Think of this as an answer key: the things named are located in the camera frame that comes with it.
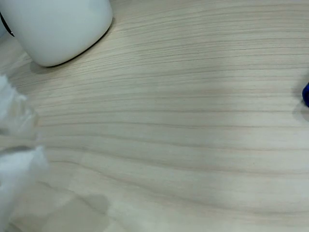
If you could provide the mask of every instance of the black handle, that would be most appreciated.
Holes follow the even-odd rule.
[[[9,33],[10,35],[14,36],[13,33],[11,32],[9,26],[6,24],[6,22],[5,22],[5,20],[4,20],[4,18],[3,18],[3,16],[2,16],[1,13],[0,13],[0,18],[1,18],[1,21],[2,21],[2,23],[3,23],[4,27],[5,27],[5,29],[8,31],[8,33]]]

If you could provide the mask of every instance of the white cup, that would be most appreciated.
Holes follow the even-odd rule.
[[[0,12],[29,56],[46,67],[82,53],[112,23],[109,0],[0,0]]]

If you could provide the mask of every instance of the table surface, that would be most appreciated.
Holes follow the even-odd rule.
[[[108,33],[57,67],[0,39],[51,164],[9,231],[308,231],[309,2],[112,7]]]

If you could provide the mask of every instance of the light wood surface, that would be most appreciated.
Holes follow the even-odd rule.
[[[61,66],[0,39],[51,163],[9,231],[308,231],[309,1],[112,7],[105,37]]]

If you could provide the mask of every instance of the blue bottle cap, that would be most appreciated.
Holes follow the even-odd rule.
[[[304,100],[306,106],[309,107],[309,83],[303,89],[303,100]]]

